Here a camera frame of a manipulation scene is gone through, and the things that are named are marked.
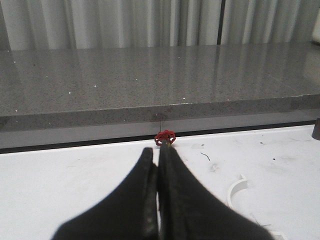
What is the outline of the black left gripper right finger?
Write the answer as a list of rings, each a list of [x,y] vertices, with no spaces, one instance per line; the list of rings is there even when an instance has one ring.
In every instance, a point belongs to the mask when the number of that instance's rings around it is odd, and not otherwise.
[[[163,143],[158,161],[158,200],[162,240],[271,240],[263,227],[211,194]]]

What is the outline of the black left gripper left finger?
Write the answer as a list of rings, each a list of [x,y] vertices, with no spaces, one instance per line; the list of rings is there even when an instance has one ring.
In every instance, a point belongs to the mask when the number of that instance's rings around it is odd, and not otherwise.
[[[98,204],[63,223],[55,240],[157,240],[158,169],[143,149],[125,179]]]

